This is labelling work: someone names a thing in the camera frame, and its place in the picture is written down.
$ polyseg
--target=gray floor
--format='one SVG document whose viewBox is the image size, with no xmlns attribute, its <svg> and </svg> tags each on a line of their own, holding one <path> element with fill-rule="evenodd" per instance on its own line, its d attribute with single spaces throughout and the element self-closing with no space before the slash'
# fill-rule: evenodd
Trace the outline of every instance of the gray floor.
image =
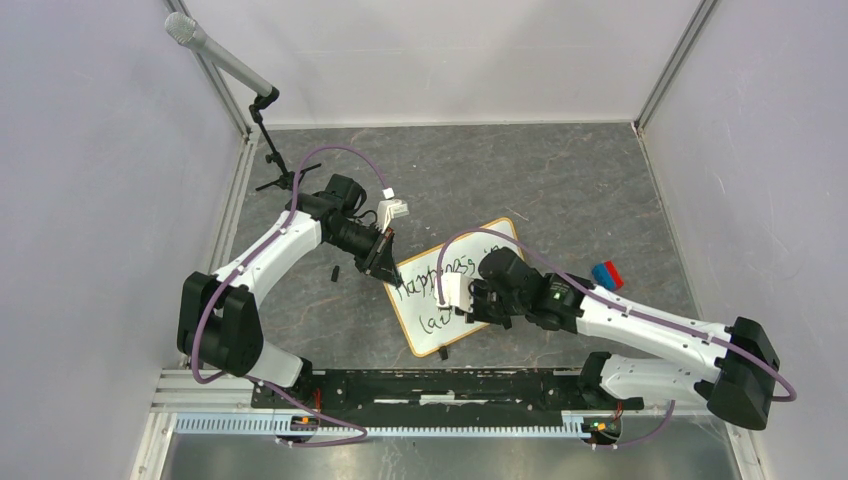
<svg viewBox="0 0 848 480">
<path fill-rule="evenodd" d="M 393 222 L 401 261 L 444 242 L 451 234 L 501 216 L 518 237 L 561 265 L 589 277 L 613 260 L 624 279 L 621 293 L 641 303 L 694 315 L 680 260 L 672 246 L 657 193 L 627 124 L 496 125 L 331 129 L 272 132 L 290 165 L 322 144 L 353 145 L 383 169 L 411 215 Z M 278 171 L 260 145 L 238 225 L 233 255 L 250 246 L 277 219 L 290 193 L 254 192 Z M 332 173 L 350 176 L 369 191 L 380 185 L 369 167 L 348 153 L 320 155 L 303 191 L 323 189 Z M 339 283 L 330 282 L 334 265 Z M 260 308 L 266 338 L 318 368 L 574 366 L 590 352 L 639 355 L 600 339 L 545 332 L 527 322 L 512 330 L 489 327 L 451 345 L 450 358 L 417 358 L 382 285 L 359 274 L 349 255 L 322 245 L 274 287 Z"/>
<path fill-rule="evenodd" d="M 625 438 L 657 423 L 625 420 Z M 265 436 L 177 435 L 162 478 L 734 480 L 740 476 L 726 435 L 712 417 L 676 418 L 656 439 L 614 452 L 556 438 L 374 438 L 291 450 Z"/>
</svg>

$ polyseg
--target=cable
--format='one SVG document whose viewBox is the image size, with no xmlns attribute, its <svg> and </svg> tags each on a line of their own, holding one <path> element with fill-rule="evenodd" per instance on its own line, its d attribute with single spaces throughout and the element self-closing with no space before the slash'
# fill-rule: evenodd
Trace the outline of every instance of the cable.
<svg viewBox="0 0 848 480">
<path fill-rule="evenodd" d="M 289 402 L 290 404 L 294 405 L 295 407 L 297 407 L 301 410 L 304 410 L 304 411 L 310 413 L 311 415 L 313 415 L 316 418 L 320 418 L 321 420 L 325 420 L 327 422 L 334 423 L 334 424 L 336 424 L 340 427 L 346 427 L 346 428 L 350 428 L 350 429 L 362 432 L 361 435 L 357 435 L 355 437 L 340 438 L 338 440 L 328 440 L 326 442 L 289 443 L 290 447 L 293 447 L 293 448 L 333 447 L 333 446 L 347 445 L 347 444 L 350 444 L 350 443 L 361 442 L 362 440 L 365 440 L 365 437 L 368 436 L 368 431 L 365 430 L 365 427 L 361 427 L 361 426 L 355 425 L 353 423 L 348 423 L 348 422 L 345 422 L 344 420 L 339 420 L 338 418 L 334 418 L 334 417 L 331 417 L 329 415 L 324 415 L 321 412 L 315 411 L 315 410 L 307 407 L 306 405 L 300 403 L 299 401 L 297 401 L 296 398 L 294 398 L 291 395 L 289 395 L 288 393 L 286 393 L 286 391 L 283 390 L 282 388 L 280 388 L 279 385 L 276 385 L 276 384 L 271 383 L 271 382 L 263 382 L 262 380 L 259 380 L 258 378 L 255 378 L 255 377 L 251 377 L 249 375 L 245 376 L 245 378 L 247 378 L 248 380 L 250 380 L 252 382 L 258 383 L 259 385 L 264 384 L 266 387 L 270 388 L 274 393 L 283 397 L 283 399 L 285 399 L 285 401 Z"/>
<path fill-rule="evenodd" d="M 203 378 L 200 375 L 200 365 L 199 365 L 199 360 L 198 360 L 198 357 L 200 356 L 199 355 L 199 353 L 200 353 L 200 340 L 203 337 L 203 331 L 206 328 L 206 324 L 209 322 L 209 317 L 212 315 L 212 310 L 214 310 L 215 304 L 218 303 L 218 299 L 221 298 L 221 295 L 224 293 L 224 290 L 226 290 L 226 288 L 233 282 L 233 280 L 235 280 L 235 278 L 237 276 L 239 276 L 242 271 L 247 270 L 247 267 L 250 265 L 250 262 L 252 262 L 259 254 L 261 254 L 266 248 L 268 248 L 268 245 L 272 244 L 277 238 L 279 238 L 281 235 L 283 235 L 282 232 L 285 231 L 285 229 L 288 228 L 289 225 L 291 225 L 291 222 L 294 220 L 294 217 L 295 217 L 295 212 L 297 211 L 297 192 L 298 192 L 298 189 L 300 187 L 300 172 L 301 172 L 301 170 L 303 170 L 303 167 L 306 165 L 306 162 L 308 162 L 316 154 L 323 152 L 325 150 L 345 150 L 347 152 L 350 152 L 350 153 L 353 153 L 354 155 L 359 156 L 359 158 L 365 160 L 365 162 L 368 163 L 368 165 L 370 165 L 371 168 L 374 170 L 374 173 L 377 174 L 377 178 L 380 179 L 380 183 L 383 185 L 383 189 L 389 188 L 388 184 L 386 183 L 386 177 L 383 176 L 383 172 L 380 171 L 380 168 L 377 167 L 377 165 L 374 163 L 374 161 L 371 160 L 370 158 L 368 158 L 367 155 L 365 155 L 364 153 L 360 152 L 359 150 L 357 150 L 353 147 L 349 147 L 347 145 L 324 145 L 322 147 L 318 147 L 318 148 L 313 149 L 312 151 L 310 151 L 309 153 L 307 153 L 303 157 L 303 159 L 300 161 L 300 164 L 297 166 L 297 170 L 295 170 L 294 185 L 292 185 L 291 209 L 289 210 L 288 216 L 286 216 L 286 219 L 283 221 L 282 226 L 278 230 L 276 230 L 272 235 L 269 235 L 268 238 L 265 239 L 265 241 L 262 242 L 258 247 L 256 247 L 255 250 L 250 252 L 244 258 L 244 260 L 236 268 L 234 268 L 232 272 L 230 272 L 230 274 L 227 276 L 227 278 L 225 278 L 221 282 L 221 284 L 218 285 L 218 288 L 216 288 L 215 292 L 212 293 L 212 297 L 209 298 L 209 302 L 206 303 L 206 307 L 203 309 L 203 313 L 200 315 L 200 321 L 197 323 L 197 330 L 194 333 L 194 341 L 192 342 L 192 345 L 191 345 L 191 375 L 194 377 L 194 379 L 195 379 L 195 381 L 197 381 L 197 383 L 205 385 L 207 383 L 215 381 L 216 379 L 220 378 L 224 374 L 223 371 L 219 371 L 219 372 L 214 373 L 214 374 L 212 374 L 212 375 L 210 375 L 206 378 Z M 277 385 L 274 385 L 272 383 L 266 383 L 266 385 L 268 385 L 268 388 L 270 388 L 271 390 L 273 390 L 274 392 L 279 394 L 281 397 L 285 398 L 286 401 L 288 401 L 292 405 L 295 405 L 298 408 L 303 408 L 303 409 L 309 411 L 310 413 L 312 413 L 313 415 L 315 415 L 318 418 L 321 418 L 321 419 L 326 420 L 326 421 L 331 422 L 331 423 L 335 423 L 337 425 L 346 426 L 346 427 L 353 428 L 355 430 L 359 430 L 359 431 L 363 432 L 363 435 L 360 435 L 360 436 L 357 436 L 357 437 L 353 437 L 353 438 L 349 438 L 349 439 L 342 439 L 342 440 L 333 440 L 331 442 L 321 442 L 321 443 L 316 443 L 316 444 L 310 444 L 309 446 L 318 447 L 318 446 L 344 445 L 344 444 L 347 444 L 347 443 L 354 443 L 354 442 L 361 441 L 367 435 L 367 432 L 363 427 L 353 425 L 351 423 L 344 422 L 343 420 L 335 419 L 333 417 L 329 417 L 327 415 L 315 412 L 314 410 L 311 410 L 308 407 L 305 407 L 303 404 L 301 404 L 300 402 L 295 400 L 290 395 L 286 394 Z"/>
<path fill-rule="evenodd" d="M 792 387 L 792 385 L 789 383 L 788 380 L 786 380 L 783 377 L 783 375 L 781 375 L 777 370 L 772 368 L 766 362 L 757 358 L 752 353 L 742 349 L 741 347 L 739 347 L 737 345 L 734 345 L 730 342 L 722 340 L 720 338 L 713 338 L 711 335 L 708 335 L 708 334 L 701 332 L 699 330 L 695 330 L 694 328 L 689 328 L 685 325 L 678 325 L 674 322 L 664 320 L 662 318 L 656 317 L 654 315 L 650 315 L 648 313 L 643 313 L 643 312 L 639 312 L 639 311 L 636 311 L 636 310 L 629 310 L 628 307 L 621 305 L 619 303 L 613 302 L 612 300 L 606 299 L 606 298 L 592 292 L 591 290 L 584 287 L 583 285 L 580 285 L 576 280 L 571 278 L 570 275 L 568 275 L 567 273 L 565 273 L 562 270 L 560 270 L 559 268 L 557 268 L 553 263 L 549 262 L 546 258 L 544 258 L 540 253 L 536 252 L 535 250 L 528 248 L 526 245 L 524 245 L 523 243 L 519 242 L 518 240 L 516 240 L 514 238 L 508 237 L 507 235 L 500 233 L 500 232 L 496 232 L 494 230 L 489 230 L 489 229 L 486 229 L 486 228 L 479 228 L 479 227 L 478 228 L 469 228 L 467 230 L 463 230 L 463 231 L 455 234 L 454 236 L 449 238 L 448 241 L 444 243 L 444 245 L 442 245 L 442 249 L 439 250 L 439 258 L 438 258 L 437 263 L 436 263 L 436 272 L 437 272 L 437 274 L 436 274 L 436 290 L 439 293 L 439 304 L 440 305 L 444 305 L 444 303 L 445 303 L 445 297 L 444 297 L 444 294 L 442 293 L 442 261 L 444 260 L 445 252 L 447 251 L 450 244 L 453 241 L 455 241 L 457 238 L 459 238 L 463 235 L 466 235 L 468 233 L 478 233 L 478 232 L 479 233 L 487 233 L 489 235 L 494 235 L 498 238 L 501 238 L 503 240 L 506 240 L 506 241 L 512 243 L 516 247 L 527 252 L 528 255 L 530 255 L 531 257 L 536 259 L 536 261 L 538 261 L 542 265 L 553 270 L 553 272 L 555 274 L 557 274 L 560 278 L 562 278 L 563 280 L 568 282 L 568 284 L 571 285 L 572 287 L 574 287 L 578 292 L 580 292 L 583 295 L 586 295 L 589 298 L 592 298 L 595 301 L 598 301 L 598 302 L 600 302 L 600 303 L 602 303 L 602 304 L 604 304 L 604 305 L 606 305 L 606 306 L 608 306 L 612 309 L 618 310 L 619 312 L 625 313 L 627 315 L 630 315 L 630 316 L 633 316 L 633 317 L 636 317 L 636 318 L 641 318 L 642 320 L 649 321 L 651 323 L 660 325 L 662 327 L 670 328 L 672 330 L 677 330 L 678 332 L 685 333 L 687 335 L 692 335 L 693 337 L 700 338 L 701 340 L 704 340 L 706 342 L 715 343 L 716 345 L 718 345 L 720 347 L 726 348 L 727 350 L 730 350 L 733 353 L 736 353 L 737 355 L 741 356 L 745 360 L 748 360 L 749 362 L 753 363 L 757 367 L 761 368 L 763 371 L 765 371 L 767 374 L 769 374 L 769 376 L 772 377 L 777 383 L 779 383 L 781 386 L 783 386 L 784 389 L 786 389 L 787 395 L 780 396 L 780 397 L 772 396 L 771 400 L 773 402 L 794 402 L 795 399 L 798 398 L 798 393 L 795 391 L 795 388 Z"/>
<path fill-rule="evenodd" d="M 640 443 L 647 442 L 648 440 L 659 435 L 660 432 L 665 430 L 665 428 L 668 426 L 668 424 L 671 423 L 671 417 L 672 417 L 672 414 L 674 413 L 674 405 L 675 404 L 676 404 L 676 402 L 674 400 L 669 402 L 668 410 L 665 412 L 665 416 L 663 417 L 662 422 L 660 422 L 660 424 L 657 425 L 657 428 L 655 428 L 654 431 L 652 431 L 651 433 L 649 433 L 649 434 L 647 434 L 643 437 L 639 437 L 637 439 L 634 439 L 634 440 L 628 440 L 624 443 L 616 443 L 616 444 L 613 444 L 613 445 L 598 445 L 597 443 L 594 443 L 594 444 L 592 444 L 592 450 L 595 450 L 595 449 L 598 449 L 598 448 L 600 448 L 601 450 L 618 450 L 619 448 L 632 447 L 634 445 L 638 445 Z"/>
</svg>

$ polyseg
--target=blue block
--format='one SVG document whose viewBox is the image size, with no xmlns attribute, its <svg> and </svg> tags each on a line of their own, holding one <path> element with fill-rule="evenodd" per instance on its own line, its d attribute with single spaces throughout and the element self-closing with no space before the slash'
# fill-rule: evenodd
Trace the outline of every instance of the blue block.
<svg viewBox="0 0 848 480">
<path fill-rule="evenodd" d="M 595 281 L 598 282 L 598 285 L 611 292 L 618 288 L 615 284 L 615 280 L 612 279 L 612 275 L 603 263 L 595 265 L 592 268 L 592 276 L 595 277 Z"/>
</svg>

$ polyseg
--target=microphone stand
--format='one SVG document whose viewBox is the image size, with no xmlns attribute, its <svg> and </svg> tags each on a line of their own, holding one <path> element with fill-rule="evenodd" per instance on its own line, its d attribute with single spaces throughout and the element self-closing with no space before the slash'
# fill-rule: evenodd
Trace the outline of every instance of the microphone stand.
<svg viewBox="0 0 848 480">
<path fill-rule="evenodd" d="M 277 148 L 274 146 L 274 142 L 271 141 L 271 136 L 268 135 L 268 130 L 265 129 L 265 124 L 262 122 L 261 111 L 268 108 L 268 106 L 274 103 L 274 101 L 277 100 L 279 96 L 280 91 L 277 90 L 276 87 L 271 87 L 270 94 L 264 97 L 261 95 L 257 95 L 256 98 L 253 100 L 253 104 L 251 104 L 247 108 L 248 111 L 250 111 L 250 116 L 251 118 L 253 118 L 253 121 L 256 122 L 257 125 L 259 125 L 259 130 L 262 131 L 262 135 L 265 137 L 265 141 L 268 142 L 268 146 L 271 147 L 271 153 L 265 155 L 265 161 L 267 163 L 276 163 L 282 171 L 282 174 L 278 179 L 274 180 L 273 182 L 268 182 L 265 185 L 256 187 L 257 192 L 265 190 L 266 188 L 275 185 L 282 188 L 283 190 L 291 190 L 294 187 L 294 172 L 286 168 L 286 163 L 283 160 L 283 156 L 280 154 L 280 152 L 277 151 Z M 314 170 L 320 166 L 321 164 L 319 163 L 316 165 L 312 165 L 311 167 L 305 168 L 300 172 L 300 179 L 303 180 L 303 176 L 306 174 L 306 172 Z"/>
</svg>

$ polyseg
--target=whiteboard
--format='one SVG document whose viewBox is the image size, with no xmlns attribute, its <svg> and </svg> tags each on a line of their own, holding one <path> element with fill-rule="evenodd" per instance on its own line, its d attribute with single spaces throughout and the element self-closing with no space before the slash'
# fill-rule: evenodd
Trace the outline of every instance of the whiteboard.
<svg viewBox="0 0 848 480">
<path fill-rule="evenodd" d="M 506 217 L 483 225 L 483 228 L 516 238 L 515 225 Z M 384 284 L 409 347 L 416 357 L 427 356 L 439 347 L 451 344 L 489 325 L 481 322 L 468 324 L 465 323 L 465 315 L 456 315 L 451 310 L 436 308 L 436 260 L 442 245 L 398 264 L 398 271 L 404 282 L 402 286 Z M 506 240 L 485 233 L 471 233 L 458 238 L 448 247 L 444 269 L 480 278 L 477 265 L 487 253 L 498 248 L 510 248 L 524 258 L 518 247 Z"/>
</svg>

